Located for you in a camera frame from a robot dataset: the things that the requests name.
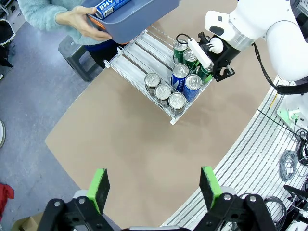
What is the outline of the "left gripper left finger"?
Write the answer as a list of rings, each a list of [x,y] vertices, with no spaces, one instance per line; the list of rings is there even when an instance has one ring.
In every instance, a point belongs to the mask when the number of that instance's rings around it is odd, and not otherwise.
[[[120,227],[103,214],[110,190],[106,169],[98,169],[85,195],[65,202],[51,199],[42,214],[38,231],[119,231]]]

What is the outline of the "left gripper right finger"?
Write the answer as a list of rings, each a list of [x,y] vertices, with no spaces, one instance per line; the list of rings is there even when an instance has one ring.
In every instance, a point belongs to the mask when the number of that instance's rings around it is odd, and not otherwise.
[[[276,230],[260,195],[248,194],[241,198],[223,192],[210,166],[201,167],[199,187],[207,212],[194,228],[195,231],[217,231],[228,222],[235,223],[241,231]]]

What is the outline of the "person's right hand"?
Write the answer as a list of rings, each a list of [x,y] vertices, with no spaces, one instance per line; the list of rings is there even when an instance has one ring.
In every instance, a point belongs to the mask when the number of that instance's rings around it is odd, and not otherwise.
[[[82,35],[91,37],[97,41],[104,41],[112,37],[103,31],[92,27],[87,22],[87,14],[95,14],[95,7],[76,6],[71,11],[58,13],[55,17],[56,23],[65,26],[71,26],[78,30]]]

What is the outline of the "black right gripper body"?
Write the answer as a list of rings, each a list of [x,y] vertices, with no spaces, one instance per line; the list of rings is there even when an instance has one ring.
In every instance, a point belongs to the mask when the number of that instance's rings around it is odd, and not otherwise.
[[[221,38],[212,38],[211,59],[214,63],[214,70],[227,67],[231,61],[241,52]]]

